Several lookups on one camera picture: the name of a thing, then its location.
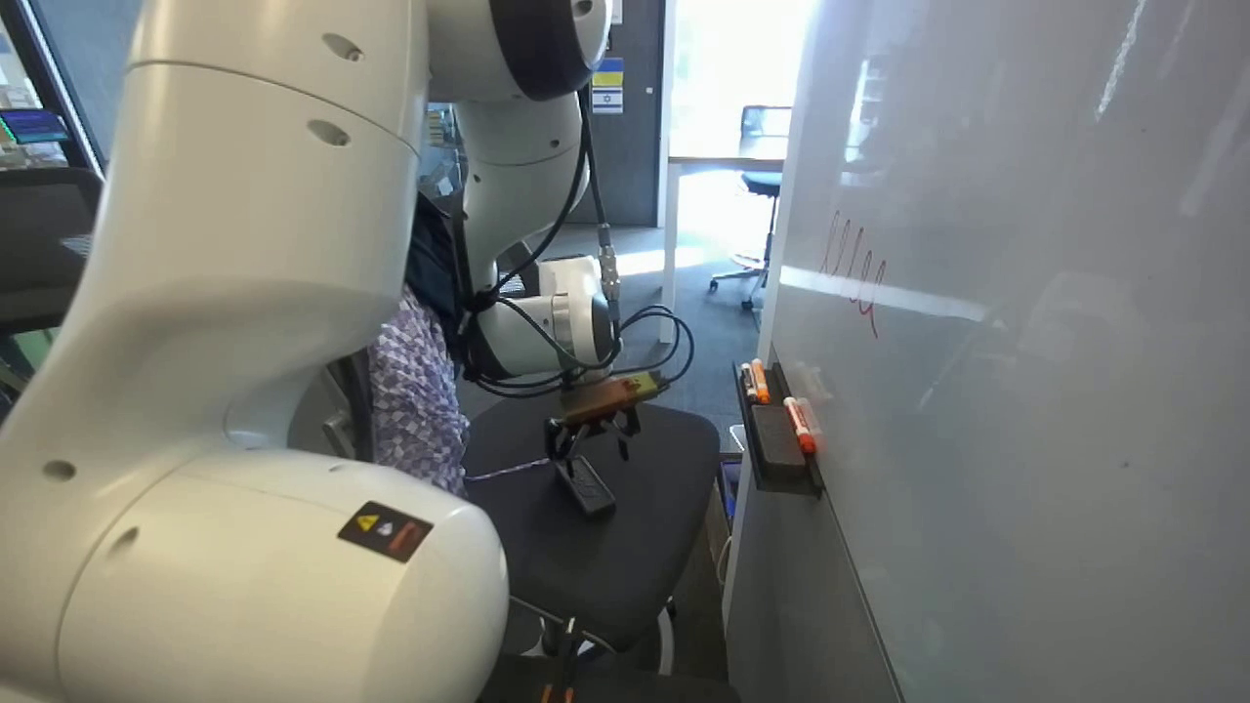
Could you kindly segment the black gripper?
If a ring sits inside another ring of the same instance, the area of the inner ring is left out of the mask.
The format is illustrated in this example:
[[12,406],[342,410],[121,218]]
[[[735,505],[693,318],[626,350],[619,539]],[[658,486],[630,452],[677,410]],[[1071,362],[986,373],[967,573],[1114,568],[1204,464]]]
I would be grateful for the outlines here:
[[591,388],[565,391],[548,426],[548,456],[571,479],[576,472],[575,431],[597,426],[617,413],[611,419],[617,456],[630,460],[634,456],[630,442],[640,435],[640,413],[634,406],[656,399],[658,391],[664,391],[664,380],[656,373],[608,376]]

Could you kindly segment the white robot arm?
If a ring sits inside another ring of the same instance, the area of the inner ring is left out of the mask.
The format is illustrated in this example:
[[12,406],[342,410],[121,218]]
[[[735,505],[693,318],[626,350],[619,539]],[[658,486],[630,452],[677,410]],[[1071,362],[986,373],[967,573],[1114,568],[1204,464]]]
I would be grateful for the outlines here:
[[608,0],[140,0],[92,242],[0,431],[3,703],[475,703],[493,521],[303,452],[395,311],[420,117],[483,166],[468,254],[552,223]]

